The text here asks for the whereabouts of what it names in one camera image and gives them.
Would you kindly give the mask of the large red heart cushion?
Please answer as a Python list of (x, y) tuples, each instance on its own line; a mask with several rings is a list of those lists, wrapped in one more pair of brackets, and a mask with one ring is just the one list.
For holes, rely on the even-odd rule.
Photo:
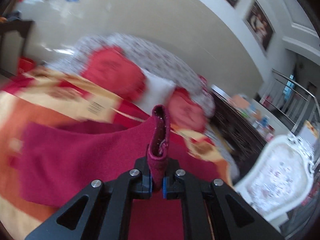
[(94, 51), (81, 76), (129, 101), (139, 100), (146, 89), (146, 76), (118, 46)]

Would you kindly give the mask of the red bag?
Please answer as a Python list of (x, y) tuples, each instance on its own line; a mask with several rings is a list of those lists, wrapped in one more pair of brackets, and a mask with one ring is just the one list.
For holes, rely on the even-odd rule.
[(18, 59), (17, 74), (21, 75), (23, 73), (29, 72), (34, 69), (35, 66), (36, 62), (34, 60), (22, 56)]

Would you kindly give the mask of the small red heart cushion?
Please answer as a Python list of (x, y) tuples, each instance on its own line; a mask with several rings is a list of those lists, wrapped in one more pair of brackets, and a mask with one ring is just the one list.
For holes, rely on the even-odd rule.
[(176, 88), (170, 97), (167, 109), (171, 123), (180, 128), (204, 132), (207, 119), (203, 109), (194, 103), (184, 88)]

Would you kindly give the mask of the dark carved wooden footboard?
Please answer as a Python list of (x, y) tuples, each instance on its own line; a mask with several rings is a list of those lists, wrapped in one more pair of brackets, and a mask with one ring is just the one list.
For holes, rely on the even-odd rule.
[(257, 161), (266, 140), (226, 99), (214, 90), (211, 91), (211, 95), (215, 103), (215, 113), (210, 122), (231, 144), (231, 155), (239, 168), (240, 178), (243, 178)]

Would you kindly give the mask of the white ornate chair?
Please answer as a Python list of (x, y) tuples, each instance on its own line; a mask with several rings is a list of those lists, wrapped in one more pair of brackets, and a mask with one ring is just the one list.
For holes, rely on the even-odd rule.
[(295, 135), (274, 137), (234, 187), (268, 222), (287, 220), (287, 213), (309, 194), (314, 178), (312, 146)]

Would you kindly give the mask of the white pillow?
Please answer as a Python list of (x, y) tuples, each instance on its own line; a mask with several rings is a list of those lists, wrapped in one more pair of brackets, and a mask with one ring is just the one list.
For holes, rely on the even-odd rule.
[(135, 104), (145, 113), (151, 114), (155, 106), (166, 104), (176, 88), (176, 83), (154, 75), (145, 69), (142, 69), (142, 72), (146, 77), (146, 89)]

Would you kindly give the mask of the steel stair railing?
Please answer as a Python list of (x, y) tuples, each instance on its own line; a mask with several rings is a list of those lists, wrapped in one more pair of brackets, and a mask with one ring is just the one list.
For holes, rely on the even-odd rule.
[(313, 126), (319, 125), (319, 101), (316, 97), (293, 76), (285, 76), (275, 69), (259, 103), (293, 134), (298, 134), (306, 121)]

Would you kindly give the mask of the floral quilt pillow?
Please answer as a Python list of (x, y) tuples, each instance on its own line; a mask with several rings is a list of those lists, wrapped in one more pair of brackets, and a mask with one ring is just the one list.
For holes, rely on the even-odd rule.
[(164, 48), (133, 35), (114, 33), (80, 38), (73, 47), (73, 55), (46, 64), (46, 67), (68, 74), (79, 75), (94, 51), (118, 46), (124, 56), (142, 69), (168, 79), (189, 92), (191, 100), (197, 103), (210, 118), (215, 112), (213, 97), (207, 91), (204, 81), (182, 59)]

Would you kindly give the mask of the maroon knit garment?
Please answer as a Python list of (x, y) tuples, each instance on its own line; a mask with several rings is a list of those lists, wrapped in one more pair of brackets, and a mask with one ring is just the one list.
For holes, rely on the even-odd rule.
[(22, 133), (18, 162), (21, 197), (61, 207), (91, 181), (111, 181), (147, 157), (155, 186), (150, 200), (133, 204), (130, 239), (182, 239), (181, 205), (164, 200), (160, 187), (169, 158), (200, 179), (230, 182), (229, 165), (217, 144), (201, 133), (182, 137), (170, 129), (168, 110), (151, 115), (125, 109), (113, 123), (87, 120), (52, 127), (29, 123)]

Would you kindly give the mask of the orange cream patterned blanket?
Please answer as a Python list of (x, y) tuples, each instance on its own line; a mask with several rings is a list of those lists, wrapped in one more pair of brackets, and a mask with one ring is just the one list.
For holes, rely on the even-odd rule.
[[(83, 77), (41, 67), (1, 89), (1, 224), (13, 239), (25, 239), (57, 210), (20, 195), (18, 162), (26, 126), (35, 122), (57, 127), (87, 120), (113, 123), (117, 114), (125, 115), (125, 109), (149, 115)], [(172, 123), (171, 131), (187, 138), (197, 132)]]

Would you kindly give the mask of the framed portrait photo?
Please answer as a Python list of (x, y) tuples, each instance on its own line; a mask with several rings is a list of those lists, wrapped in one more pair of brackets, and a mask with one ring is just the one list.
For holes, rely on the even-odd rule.
[(257, 0), (251, 1), (249, 9), (245, 14), (244, 22), (266, 55), (275, 31)]

